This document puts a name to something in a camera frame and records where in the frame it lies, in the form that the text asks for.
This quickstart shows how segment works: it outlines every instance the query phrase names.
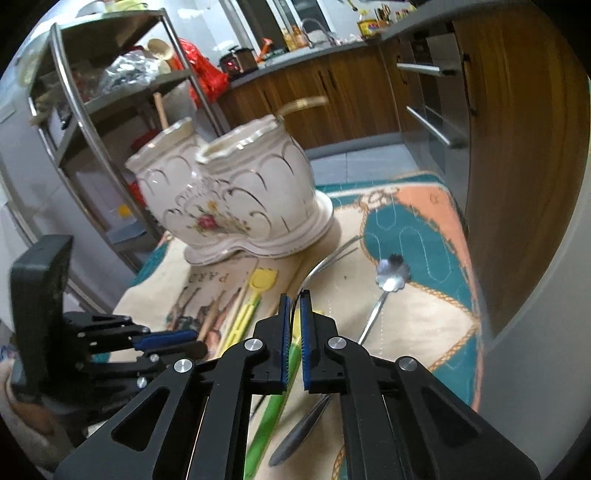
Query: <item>wooden door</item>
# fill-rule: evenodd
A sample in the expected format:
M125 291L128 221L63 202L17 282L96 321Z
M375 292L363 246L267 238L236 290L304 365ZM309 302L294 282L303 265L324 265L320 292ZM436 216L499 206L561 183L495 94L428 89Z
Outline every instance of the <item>wooden door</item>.
M400 130L388 72L379 47L332 54L325 62L347 140Z
M335 111L334 100L323 86L316 61L288 67L261 79L260 88L274 111L294 100L326 95L327 106L318 106L289 114L285 125L303 149L321 147L343 141L345 136Z
M402 133L412 131L422 131L424 128L411 116L406 110L407 105L412 105L412 97L410 87L408 85L408 73L398 70L397 63L402 63L400 52L400 42L397 38L393 38L381 45L382 53L384 55L384 62L392 84L392 92L394 94L394 104L400 124L400 131Z
M228 90L217 101L231 128L271 113L256 80Z
M470 120L468 246L498 333L538 284L579 195L587 74L534 5L454 22Z

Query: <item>oven handle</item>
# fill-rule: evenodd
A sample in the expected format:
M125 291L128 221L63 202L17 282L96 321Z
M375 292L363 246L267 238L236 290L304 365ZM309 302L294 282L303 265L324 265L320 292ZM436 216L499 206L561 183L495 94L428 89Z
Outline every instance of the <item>oven handle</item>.
M454 69L442 69L435 65L423 65L420 63L397 63L398 70L406 72L422 73L423 75L432 75L434 77L448 77L456 74Z
M414 108L407 105L407 111L410 113L414 118L418 120L418 122L430 133L433 134L435 138L437 138L443 145L447 148L462 148L465 146L465 142L461 138L447 138L443 133L441 133L437 128L435 128L431 122L427 119L423 118Z

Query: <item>kitchen counter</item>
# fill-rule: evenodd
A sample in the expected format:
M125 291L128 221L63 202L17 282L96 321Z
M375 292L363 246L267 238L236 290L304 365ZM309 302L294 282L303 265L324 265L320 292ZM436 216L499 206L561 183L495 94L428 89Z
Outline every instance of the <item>kitchen counter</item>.
M276 72L279 69L290 67L304 61L318 59L333 53L377 45L398 35L429 27L435 23L455 20L462 15L468 15L475 11L529 3L529 0L430 0L426 4L418 7L416 11L411 12L406 17L396 22L394 25L384 28L379 38L346 43L336 47L301 48L294 52L279 56L276 59L272 59L270 65L265 65L263 68L259 68L259 70L255 72L236 79L232 81L230 85L231 88L237 88L264 75Z

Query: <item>rice cooker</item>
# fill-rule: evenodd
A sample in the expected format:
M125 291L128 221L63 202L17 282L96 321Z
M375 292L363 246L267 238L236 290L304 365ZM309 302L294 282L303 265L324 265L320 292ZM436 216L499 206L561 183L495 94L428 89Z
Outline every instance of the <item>rice cooker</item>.
M258 70L258 64L251 48L236 46L220 59L220 69L234 79Z

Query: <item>painted flower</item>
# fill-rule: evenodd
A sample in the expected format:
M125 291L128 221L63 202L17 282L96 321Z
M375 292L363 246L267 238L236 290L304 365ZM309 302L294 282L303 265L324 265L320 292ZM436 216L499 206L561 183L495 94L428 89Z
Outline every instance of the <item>painted flower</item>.
M217 230L219 225L213 215L206 213L197 219L197 224L205 230Z

